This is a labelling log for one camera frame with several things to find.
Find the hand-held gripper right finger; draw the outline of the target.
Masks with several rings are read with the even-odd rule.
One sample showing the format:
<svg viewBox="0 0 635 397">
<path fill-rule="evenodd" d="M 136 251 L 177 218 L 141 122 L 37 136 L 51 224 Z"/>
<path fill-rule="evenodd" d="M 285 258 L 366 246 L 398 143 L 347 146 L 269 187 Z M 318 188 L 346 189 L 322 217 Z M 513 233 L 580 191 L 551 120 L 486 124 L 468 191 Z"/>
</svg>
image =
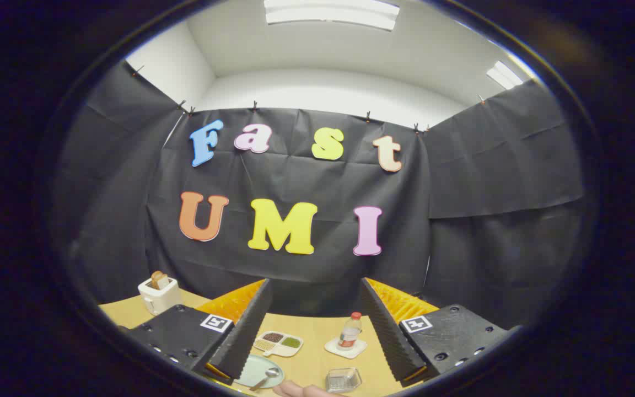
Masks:
<svg viewBox="0 0 635 397">
<path fill-rule="evenodd" d="M 360 299 L 401 386 L 428 381 L 491 350 L 509 336 L 463 305 L 435 307 L 368 277 Z"/>
</svg>

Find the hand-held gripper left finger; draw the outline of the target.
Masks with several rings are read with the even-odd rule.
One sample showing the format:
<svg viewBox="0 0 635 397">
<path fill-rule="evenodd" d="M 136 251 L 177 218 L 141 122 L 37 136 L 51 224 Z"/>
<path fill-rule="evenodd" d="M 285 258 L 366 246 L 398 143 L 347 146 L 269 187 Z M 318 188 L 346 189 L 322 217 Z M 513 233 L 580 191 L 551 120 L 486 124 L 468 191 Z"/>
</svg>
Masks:
<svg viewBox="0 0 635 397">
<path fill-rule="evenodd" d="M 230 386 L 272 300 L 273 284 L 264 278 L 196 308 L 174 305 L 125 333 L 176 366 Z"/>
</svg>

